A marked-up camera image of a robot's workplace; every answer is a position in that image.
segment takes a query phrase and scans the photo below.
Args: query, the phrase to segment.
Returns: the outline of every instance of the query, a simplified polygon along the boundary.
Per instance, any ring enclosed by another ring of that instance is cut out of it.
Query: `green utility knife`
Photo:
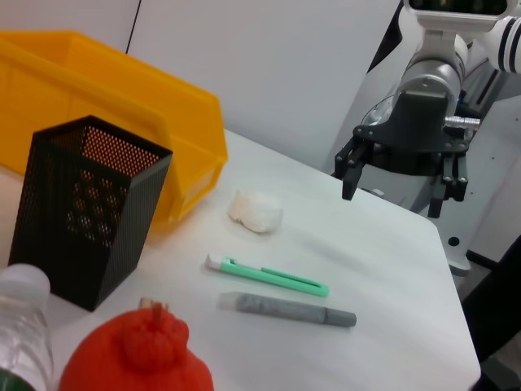
[[[230,257],[208,254],[206,266],[210,269],[224,271],[232,275],[240,275],[247,279],[257,279],[265,283],[278,285],[279,287],[309,293],[310,295],[326,297],[329,294],[329,288],[323,283],[297,277],[296,275],[289,275],[288,273],[268,269],[266,267],[256,269],[254,267],[245,266],[241,263],[237,263],[235,259]]]

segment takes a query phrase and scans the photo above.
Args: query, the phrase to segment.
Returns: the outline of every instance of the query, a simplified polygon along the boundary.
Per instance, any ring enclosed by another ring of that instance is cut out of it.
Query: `white table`
[[[341,181],[238,135],[226,134],[230,162],[215,191],[169,236],[150,237],[126,281],[92,314],[51,297],[55,383],[95,327],[136,308],[140,297],[169,301],[190,327],[189,347],[209,366],[216,390],[463,391],[479,364],[436,227]],[[7,261],[21,180],[0,175],[0,237]],[[277,196],[284,220],[273,235],[234,224],[236,189]],[[327,298],[205,270],[226,253],[329,285]],[[352,329],[217,308],[223,292],[256,294],[352,311]]]

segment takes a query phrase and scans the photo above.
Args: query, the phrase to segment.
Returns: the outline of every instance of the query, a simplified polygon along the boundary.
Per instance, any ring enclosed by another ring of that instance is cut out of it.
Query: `yellow storage box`
[[[227,160],[219,100],[75,32],[0,32],[0,164],[23,174],[33,132],[94,115],[173,151],[153,226],[170,227]]]

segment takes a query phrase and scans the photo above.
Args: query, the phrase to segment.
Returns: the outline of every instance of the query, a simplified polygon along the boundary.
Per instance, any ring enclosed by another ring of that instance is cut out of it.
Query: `cotton ball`
[[[248,230],[262,234],[274,231],[282,221],[282,208],[276,198],[254,191],[237,191],[228,215]]]

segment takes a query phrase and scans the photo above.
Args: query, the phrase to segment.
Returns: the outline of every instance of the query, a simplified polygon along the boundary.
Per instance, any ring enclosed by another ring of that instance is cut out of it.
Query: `black mesh pencil holder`
[[[136,268],[172,152],[94,116],[33,135],[9,264],[94,310]]]

